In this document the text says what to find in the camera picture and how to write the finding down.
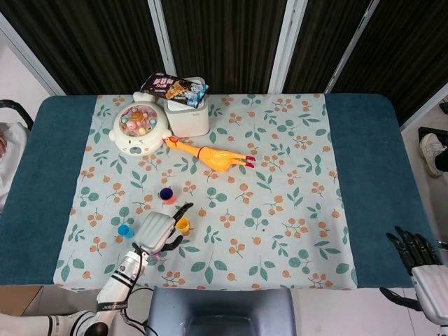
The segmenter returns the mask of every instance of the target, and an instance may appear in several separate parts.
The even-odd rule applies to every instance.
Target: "white box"
[[[200,77],[185,78],[196,84],[205,84]],[[209,104],[207,95],[197,108],[165,99],[163,108],[167,114],[171,130],[176,137],[186,138],[204,135],[209,131]]]

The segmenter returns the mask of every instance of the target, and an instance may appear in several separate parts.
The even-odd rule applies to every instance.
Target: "white wall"
[[[50,95],[0,37],[0,99],[12,99],[21,104],[35,119],[42,101]],[[0,108],[0,123],[22,121],[10,108]]]

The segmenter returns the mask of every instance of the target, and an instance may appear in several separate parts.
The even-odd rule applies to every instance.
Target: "white toy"
[[[172,135],[163,110],[155,104],[155,97],[135,92],[134,103],[127,105],[113,121],[109,139],[124,154],[143,156],[155,152],[163,139]]]

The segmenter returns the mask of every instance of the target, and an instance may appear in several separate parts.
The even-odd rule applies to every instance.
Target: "black curtain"
[[[403,124],[448,82],[448,1],[380,1],[333,92],[388,97]]]
[[[3,0],[0,11],[68,95],[132,93],[165,70],[147,0]]]
[[[283,92],[325,91],[369,3],[308,1]]]
[[[200,76],[209,93],[264,93],[286,0],[162,1],[179,77]]]

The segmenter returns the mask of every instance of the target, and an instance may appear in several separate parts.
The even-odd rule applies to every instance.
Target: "sneaker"
[[[447,149],[434,133],[429,133],[420,141],[420,155],[425,160],[425,167],[432,177],[440,177],[443,171],[435,166],[435,157]]]

